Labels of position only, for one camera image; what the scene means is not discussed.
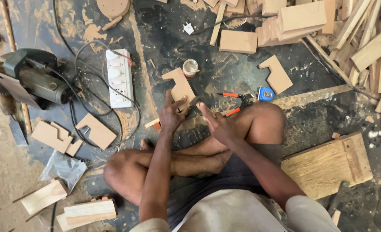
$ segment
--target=person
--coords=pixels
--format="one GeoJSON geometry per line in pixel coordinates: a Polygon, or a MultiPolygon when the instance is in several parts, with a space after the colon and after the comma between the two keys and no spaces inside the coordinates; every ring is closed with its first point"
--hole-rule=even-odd
{"type": "Polygon", "coordinates": [[[229,118],[200,103],[210,137],[171,151],[188,112],[176,109],[185,102],[172,104],[168,90],[155,149],[142,140],[140,150],[116,153],[104,169],[105,181],[139,206],[132,232],[339,231],[325,208],[280,169],[285,116],[278,106],[257,102],[229,118]],[[206,173],[212,175],[194,176],[206,173]]]}

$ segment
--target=floor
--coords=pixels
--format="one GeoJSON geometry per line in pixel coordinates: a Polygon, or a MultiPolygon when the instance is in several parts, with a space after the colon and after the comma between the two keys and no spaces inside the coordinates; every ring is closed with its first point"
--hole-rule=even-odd
{"type": "MultiPolygon", "coordinates": [[[[276,55],[294,83],[274,101],[287,117],[284,156],[327,142],[333,132],[363,133],[374,178],[351,188],[347,198],[338,206],[342,211],[338,227],[341,231],[381,231],[381,135],[378,133],[381,131],[381,120],[374,111],[376,102],[344,86],[341,80],[331,75],[312,56],[306,45],[299,43],[260,48],[252,55],[218,52],[217,46],[209,46],[207,43],[210,39],[209,32],[188,36],[182,31],[185,22],[192,23],[195,30],[214,23],[214,12],[217,9],[207,7],[201,0],[198,3],[171,0],[168,4],[143,0],[138,6],[134,2],[134,7],[131,7],[121,23],[106,33],[100,30],[100,26],[107,23],[106,18],[94,0],[58,2],[62,32],[74,51],[78,51],[88,41],[100,39],[111,48],[125,47],[131,52],[135,98],[143,114],[139,130],[121,144],[121,149],[137,148],[142,138],[156,141],[157,132],[152,128],[145,129],[143,125],[157,118],[165,90],[174,85],[172,81],[162,81],[161,74],[180,67],[188,58],[197,60],[201,72],[190,80],[195,94],[201,96],[211,108],[225,111],[238,105],[238,100],[217,96],[215,93],[255,93],[257,87],[267,86],[265,78],[269,71],[260,70],[257,65],[276,55]]],[[[72,77],[75,74],[73,58],[64,48],[54,27],[51,1],[14,0],[8,3],[18,47],[38,48],[54,53],[59,58],[62,71],[72,77]]],[[[254,31],[260,25],[259,19],[249,18],[237,30],[254,31]]],[[[0,34],[6,38],[1,11],[0,34]]],[[[0,55],[8,51],[8,44],[2,42],[0,55]]],[[[101,67],[103,47],[95,45],[84,52],[83,59],[100,60],[92,65],[101,67]]],[[[93,77],[84,76],[82,79],[93,92],[104,99],[108,98],[106,88],[96,85],[92,81],[93,77]]],[[[89,104],[90,109],[98,112],[105,110],[85,91],[80,97],[89,104]]],[[[86,112],[78,102],[75,105],[79,121],[86,112]]],[[[51,104],[46,111],[30,107],[29,111],[33,125],[40,120],[55,121],[73,131],[68,105],[51,104]]],[[[126,137],[135,127],[138,115],[134,109],[124,109],[118,112],[118,116],[123,123],[123,137],[126,137]]],[[[116,117],[100,119],[120,133],[116,117]]],[[[46,185],[46,182],[38,181],[38,177],[53,150],[32,139],[29,139],[28,148],[17,147],[8,122],[9,118],[0,111],[0,231],[13,228],[15,231],[47,231],[50,208],[39,217],[25,222],[28,215],[23,206],[19,202],[11,202],[46,185]]],[[[175,135],[173,149],[191,146],[206,136],[206,125],[200,114],[193,110],[175,135]]],[[[63,213],[65,206],[112,193],[101,173],[105,164],[103,160],[115,151],[102,151],[88,145],[81,147],[77,157],[87,162],[88,171],[71,195],[66,200],[59,201],[57,215],[63,213]]],[[[326,206],[331,197],[320,199],[319,202],[326,206]]],[[[74,231],[129,231],[138,223],[138,208],[122,198],[118,198],[117,203],[119,215],[116,220],[92,223],[74,231]]],[[[61,231],[57,222],[55,225],[55,231],[61,231]]]]}

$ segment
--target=shorts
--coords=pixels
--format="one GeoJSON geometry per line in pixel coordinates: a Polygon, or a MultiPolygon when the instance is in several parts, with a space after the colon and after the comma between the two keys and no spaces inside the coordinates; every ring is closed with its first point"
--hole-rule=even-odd
{"type": "MultiPolygon", "coordinates": [[[[281,166],[283,145],[251,144],[251,146],[277,166],[281,166]]],[[[173,177],[167,203],[167,222],[170,230],[182,222],[190,208],[198,201],[222,189],[243,189],[268,196],[250,168],[233,153],[217,175],[205,178],[173,177]]]]}

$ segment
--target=extension board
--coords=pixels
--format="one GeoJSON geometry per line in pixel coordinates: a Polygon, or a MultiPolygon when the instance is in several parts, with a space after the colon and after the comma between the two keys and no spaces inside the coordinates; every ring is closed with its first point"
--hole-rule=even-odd
{"type": "MultiPolygon", "coordinates": [[[[130,58],[130,53],[126,49],[117,49],[116,52],[130,58]]],[[[121,92],[126,97],[133,99],[132,69],[129,66],[129,60],[111,50],[106,51],[106,60],[108,66],[109,85],[115,90],[121,92]]],[[[109,88],[112,108],[132,107],[133,103],[109,88]]]]}

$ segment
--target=bare foot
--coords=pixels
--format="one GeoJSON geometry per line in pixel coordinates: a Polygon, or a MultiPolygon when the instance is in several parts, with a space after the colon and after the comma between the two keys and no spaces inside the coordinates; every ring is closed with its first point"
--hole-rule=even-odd
{"type": "Polygon", "coordinates": [[[142,139],[140,141],[140,150],[142,151],[153,151],[154,149],[151,148],[147,143],[145,139],[142,139]]]}

